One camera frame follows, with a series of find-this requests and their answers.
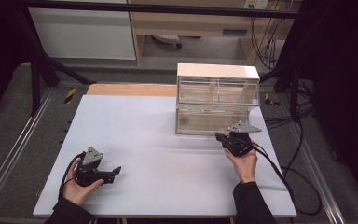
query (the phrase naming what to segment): gray floor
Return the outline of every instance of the gray floor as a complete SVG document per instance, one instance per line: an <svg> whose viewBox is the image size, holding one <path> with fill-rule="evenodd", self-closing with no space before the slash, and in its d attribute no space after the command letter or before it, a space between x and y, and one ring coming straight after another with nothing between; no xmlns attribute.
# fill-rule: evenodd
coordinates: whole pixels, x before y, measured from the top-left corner
<svg viewBox="0 0 358 224"><path fill-rule="evenodd" d="M74 66L80 75L99 82L136 82L136 83L169 83L176 82L177 63L218 63L246 65L241 53L238 39L235 38L194 38L181 37L183 47L176 49L173 45L159 43L148 37L145 41L143 63L117 61L66 61ZM32 215L37 202L37 194L48 178L49 171L55 162L65 130L70 128L71 121L81 96L88 86L75 83L72 78L61 74L62 83L58 88L43 88L51 92L45 113L36 125L31 138L22 150L19 159L0 190L0 218L10 218L6 223L38 223L42 218ZM268 93L273 101L288 97L275 94L271 88L272 78L262 85L261 99ZM76 86L76 93L70 104L64 99L68 91ZM15 144L21 130L30 118L31 81L29 67L21 66L15 73L2 101L0 102L0 167ZM284 106L266 105L261 101L265 118L286 116ZM346 223L358 223L358 185L345 163L334 161L328 140L317 118L307 116L301 120L306 143L311 150L323 176L331 189L339 211ZM292 158L298 142L291 123L268 131L276 150L280 165L284 166ZM307 179L310 172L302 154L296 158L293 166ZM296 195L296 207L311 211L317 207L317 198L311 188L298 176L289 173L287 179ZM295 223L330 223L324 208L316 216L298 214Z"/></svg>

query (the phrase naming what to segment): black sleeve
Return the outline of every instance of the black sleeve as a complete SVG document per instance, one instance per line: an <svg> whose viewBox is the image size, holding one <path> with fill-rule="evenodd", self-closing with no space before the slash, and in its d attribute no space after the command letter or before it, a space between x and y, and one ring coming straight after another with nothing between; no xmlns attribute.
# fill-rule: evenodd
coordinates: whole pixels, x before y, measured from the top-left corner
<svg viewBox="0 0 358 224"><path fill-rule="evenodd" d="M93 215L84 208L64 198L58 200L53 208L54 212L45 224L76 223L89 224Z"/></svg>
<svg viewBox="0 0 358 224"><path fill-rule="evenodd" d="M236 224L276 223L255 182L239 183L234 188L233 195L235 207L237 208Z"/></svg>

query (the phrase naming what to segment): table top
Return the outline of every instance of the table top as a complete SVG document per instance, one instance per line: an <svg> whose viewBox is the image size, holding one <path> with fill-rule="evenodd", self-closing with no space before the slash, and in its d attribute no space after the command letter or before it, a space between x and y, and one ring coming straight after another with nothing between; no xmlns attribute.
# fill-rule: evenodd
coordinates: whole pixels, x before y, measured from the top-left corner
<svg viewBox="0 0 358 224"><path fill-rule="evenodd" d="M214 137L175 134L174 96L92 95L94 91L81 100L34 215L51 215L69 161L93 146L104 154L100 171L122 167L113 184L96 189L85 202L96 217L235 216L232 190L239 179L232 163ZM251 138L279 167L260 109L252 110L250 118L263 130ZM296 215L287 189L262 156L255 179L275 217Z"/></svg>

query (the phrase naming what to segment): person's left hand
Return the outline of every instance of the person's left hand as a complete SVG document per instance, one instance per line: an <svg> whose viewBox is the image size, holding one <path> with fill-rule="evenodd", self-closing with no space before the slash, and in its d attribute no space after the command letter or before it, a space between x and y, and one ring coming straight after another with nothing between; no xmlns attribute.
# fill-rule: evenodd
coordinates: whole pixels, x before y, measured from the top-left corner
<svg viewBox="0 0 358 224"><path fill-rule="evenodd" d="M66 176L66 179L69 181L63 186L63 197L80 206L86 201L93 190L101 186L103 180L99 179L87 187L79 186L75 181L75 168L79 162L80 159L75 160L69 169L68 175Z"/></svg>

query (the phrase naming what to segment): acrylic storage box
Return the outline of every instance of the acrylic storage box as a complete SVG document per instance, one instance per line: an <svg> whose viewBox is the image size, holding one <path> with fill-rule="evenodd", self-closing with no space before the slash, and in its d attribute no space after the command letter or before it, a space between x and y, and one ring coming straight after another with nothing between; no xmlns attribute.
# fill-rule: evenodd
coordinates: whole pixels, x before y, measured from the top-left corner
<svg viewBox="0 0 358 224"><path fill-rule="evenodd" d="M214 135L259 106L259 75L253 66L179 63L176 133Z"/></svg>

